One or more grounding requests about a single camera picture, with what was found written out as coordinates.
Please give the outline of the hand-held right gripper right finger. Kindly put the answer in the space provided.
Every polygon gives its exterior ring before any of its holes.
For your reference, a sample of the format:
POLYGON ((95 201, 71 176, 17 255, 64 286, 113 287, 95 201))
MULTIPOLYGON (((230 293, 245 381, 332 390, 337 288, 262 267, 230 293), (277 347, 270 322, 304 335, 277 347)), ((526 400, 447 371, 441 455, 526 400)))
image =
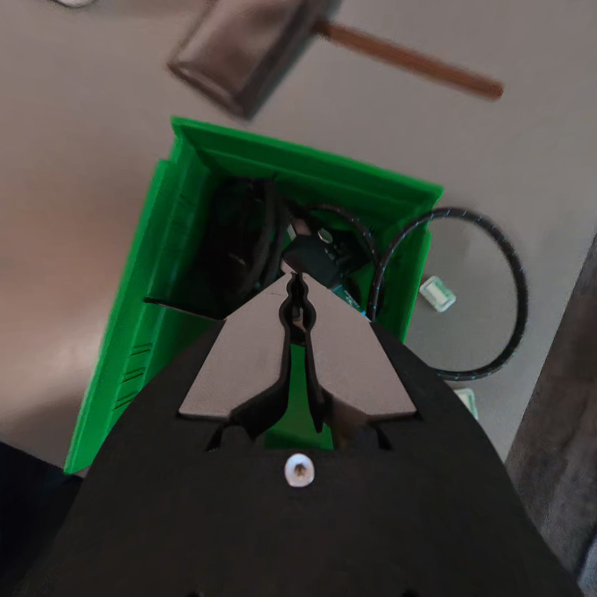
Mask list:
POLYGON ((301 274, 305 370, 317 430, 410 417, 417 411, 367 317, 301 274))

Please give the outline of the brushed metal hub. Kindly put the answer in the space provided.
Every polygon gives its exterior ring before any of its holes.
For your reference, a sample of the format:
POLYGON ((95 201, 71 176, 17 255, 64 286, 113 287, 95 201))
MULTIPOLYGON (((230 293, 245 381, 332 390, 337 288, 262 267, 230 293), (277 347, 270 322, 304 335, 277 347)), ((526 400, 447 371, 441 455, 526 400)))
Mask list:
POLYGON ((361 303, 354 274, 368 263, 368 257, 353 232, 320 228, 315 234, 296 235, 282 251, 282 261, 347 302, 361 303))

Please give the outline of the green storage bin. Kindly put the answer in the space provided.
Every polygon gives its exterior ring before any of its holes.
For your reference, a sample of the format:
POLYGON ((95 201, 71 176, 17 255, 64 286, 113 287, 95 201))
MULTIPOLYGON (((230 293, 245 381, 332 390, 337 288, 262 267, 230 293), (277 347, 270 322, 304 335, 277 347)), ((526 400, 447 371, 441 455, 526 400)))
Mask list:
POLYGON ((253 132, 173 116, 174 142, 159 160, 99 356, 82 401, 64 464, 66 474, 89 467, 138 392, 211 326, 198 317, 145 303, 172 297, 198 250, 208 203, 232 176, 275 176, 281 185, 347 208, 378 234, 380 244, 416 215, 431 210, 444 187, 253 132))

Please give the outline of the small black hub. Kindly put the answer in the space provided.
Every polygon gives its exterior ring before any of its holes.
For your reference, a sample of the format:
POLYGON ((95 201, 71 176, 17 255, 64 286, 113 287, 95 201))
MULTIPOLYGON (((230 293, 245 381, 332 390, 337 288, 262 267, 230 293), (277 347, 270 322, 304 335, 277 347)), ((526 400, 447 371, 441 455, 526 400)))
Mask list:
POLYGON ((228 178, 211 198, 199 257, 221 310, 234 310, 243 296, 264 215, 262 191, 251 178, 228 178))

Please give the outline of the small clear plug cap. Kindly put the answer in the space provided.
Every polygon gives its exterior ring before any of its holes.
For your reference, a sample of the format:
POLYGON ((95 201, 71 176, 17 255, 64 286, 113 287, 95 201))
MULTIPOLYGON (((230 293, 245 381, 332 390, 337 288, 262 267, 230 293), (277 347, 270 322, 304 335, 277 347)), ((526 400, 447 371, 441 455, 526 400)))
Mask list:
POLYGON ((433 307, 436 312, 444 313, 452 307, 457 297, 447 288, 440 277, 430 276, 419 288, 419 294, 433 307))
POLYGON ((465 407, 467 407, 468 411, 474 416, 474 418, 478 420, 479 415, 474 391, 468 387, 461 387, 454 389, 453 391, 459 397, 465 407))

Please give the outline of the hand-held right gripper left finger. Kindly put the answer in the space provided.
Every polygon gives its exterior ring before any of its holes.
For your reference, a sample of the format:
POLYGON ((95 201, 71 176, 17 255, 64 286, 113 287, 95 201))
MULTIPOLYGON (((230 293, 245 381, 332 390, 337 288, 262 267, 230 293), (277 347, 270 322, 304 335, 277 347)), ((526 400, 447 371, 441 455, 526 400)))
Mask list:
POLYGON ((293 274, 229 315, 178 409, 186 419, 240 426, 255 438, 287 411, 293 274))

